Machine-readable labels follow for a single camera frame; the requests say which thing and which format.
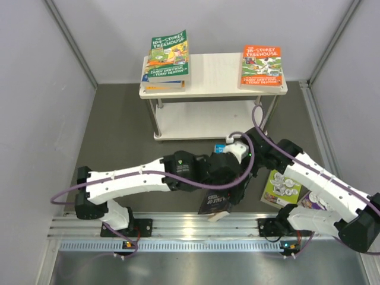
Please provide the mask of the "light blue storey treehouse book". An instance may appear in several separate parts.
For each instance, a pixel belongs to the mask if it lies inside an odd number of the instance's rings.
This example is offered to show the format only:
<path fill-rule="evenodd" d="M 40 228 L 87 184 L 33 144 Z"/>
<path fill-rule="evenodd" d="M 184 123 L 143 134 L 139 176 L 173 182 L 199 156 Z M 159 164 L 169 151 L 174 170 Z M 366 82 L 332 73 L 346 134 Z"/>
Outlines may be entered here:
<path fill-rule="evenodd" d="M 226 147 L 225 144 L 216 144 L 216 145 L 214 146 L 214 152 L 215 152 L 216 154 L 223 153 L 225 147 Z"/>

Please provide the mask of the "dark tale of cities book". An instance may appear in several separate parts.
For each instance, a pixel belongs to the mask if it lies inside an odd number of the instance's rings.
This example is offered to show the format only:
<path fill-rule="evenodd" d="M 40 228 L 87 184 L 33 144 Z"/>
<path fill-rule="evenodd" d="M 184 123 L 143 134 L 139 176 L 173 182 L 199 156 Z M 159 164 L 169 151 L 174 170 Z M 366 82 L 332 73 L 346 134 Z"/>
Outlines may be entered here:
<path fill-rule="evenodd" d="M 217 222 L 230 215 L 231 203 L 223 196 L 208 190 L 198 210 L 198 215 L 206 216 L 210 222 Z"/>

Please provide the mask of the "orange 78-storey treehouse book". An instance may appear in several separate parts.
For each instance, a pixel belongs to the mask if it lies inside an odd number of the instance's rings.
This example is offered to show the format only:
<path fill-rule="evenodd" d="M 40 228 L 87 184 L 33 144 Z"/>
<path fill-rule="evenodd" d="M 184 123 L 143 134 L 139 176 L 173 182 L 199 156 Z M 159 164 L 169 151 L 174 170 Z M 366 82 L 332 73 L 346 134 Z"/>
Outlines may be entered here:
<path fill-rule="evenodd" d="M 239 88 L 274 93 L 283 88 L 281 47 L 246 45 L 243 49 Z"/>

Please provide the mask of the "130-storey treehouse book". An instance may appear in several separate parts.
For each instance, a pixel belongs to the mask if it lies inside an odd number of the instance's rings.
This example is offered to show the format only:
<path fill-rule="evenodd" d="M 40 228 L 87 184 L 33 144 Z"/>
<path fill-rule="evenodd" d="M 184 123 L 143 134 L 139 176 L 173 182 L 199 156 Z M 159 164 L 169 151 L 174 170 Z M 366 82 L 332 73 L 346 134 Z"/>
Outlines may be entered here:
<path fill-rule="evenodd" d="M 143 87 L 142 92 L 146 94 L 158 94 L 158 93 L 175 93 L 185 91 L 185 82 L 182 81 L 180 85 L 176 86 L 159 86 L 159 87 Z"/>

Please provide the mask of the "blue 91-storey treehouse book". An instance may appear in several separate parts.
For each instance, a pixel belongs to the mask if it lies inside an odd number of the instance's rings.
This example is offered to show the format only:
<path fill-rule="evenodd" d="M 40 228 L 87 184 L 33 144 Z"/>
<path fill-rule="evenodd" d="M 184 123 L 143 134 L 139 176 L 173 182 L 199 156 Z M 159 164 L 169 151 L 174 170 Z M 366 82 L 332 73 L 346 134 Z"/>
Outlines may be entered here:
<path fill-rule="evenodd" d="M 182 88 L 183 81 L 181 80 L 172 80 L 172 81 L 160 81 L 157 83 L 151 83 L 148 79 L 148 56 L 145 56 L 143 59 L 142 73 L 141 73 L 141 85 L 143 87 L 170 87 L 170 88 Z"/>

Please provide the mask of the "green 104-storey treehouse book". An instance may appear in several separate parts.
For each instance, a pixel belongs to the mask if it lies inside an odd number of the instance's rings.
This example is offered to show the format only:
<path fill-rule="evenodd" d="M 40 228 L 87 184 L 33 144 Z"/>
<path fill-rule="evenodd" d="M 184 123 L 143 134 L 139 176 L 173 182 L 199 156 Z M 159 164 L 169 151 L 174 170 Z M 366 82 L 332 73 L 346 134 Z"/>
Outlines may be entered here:
<path fill-rule="evenodd" d="M 149 82 L 189 81 L 189 61 L 186 30 L 168 36 L 153 37 L 147 62 Z"/>

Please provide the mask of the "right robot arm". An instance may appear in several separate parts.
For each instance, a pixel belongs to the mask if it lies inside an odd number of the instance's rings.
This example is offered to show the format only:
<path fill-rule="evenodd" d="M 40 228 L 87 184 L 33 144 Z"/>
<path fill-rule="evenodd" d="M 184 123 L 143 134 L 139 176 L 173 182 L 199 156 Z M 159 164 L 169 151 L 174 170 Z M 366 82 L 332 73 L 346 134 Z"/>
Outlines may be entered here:
<path fill-rule="evenodd" d="M 306 230 L 339 238 L 350 249 L 366 253 L 379 235 L 379 194 L 367 194 L 349 186 L 318 165 L 295 143 L 278 144 L 259 129 L 245 133 L 254 147 L 252 173 L 265 167 L 299 182 L 330 207 L 328 210 L 287 204 L 270 226 L 282 236 Z"/>

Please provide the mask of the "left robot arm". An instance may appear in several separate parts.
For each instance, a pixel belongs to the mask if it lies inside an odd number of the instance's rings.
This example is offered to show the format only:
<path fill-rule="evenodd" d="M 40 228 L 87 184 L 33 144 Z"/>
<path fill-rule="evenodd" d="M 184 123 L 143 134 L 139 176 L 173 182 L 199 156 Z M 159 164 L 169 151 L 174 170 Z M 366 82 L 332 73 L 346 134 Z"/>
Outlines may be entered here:
<path fill-rule="evenodd" d="M 150 163 L 113 172 L 84 169 L 78 182 L 74 208 L 80 220 L 100 220 L 122 236 L 134 230 L 129 207 L 117 198 L 144 192 L 193 192 L 198 189 L 221 191 L 227 197 L 242 191 L 250 175 L 255 156 L 245 143 L 234 142 L 222 153 L 194 155 L 187 151 L 156 159 Z"/>

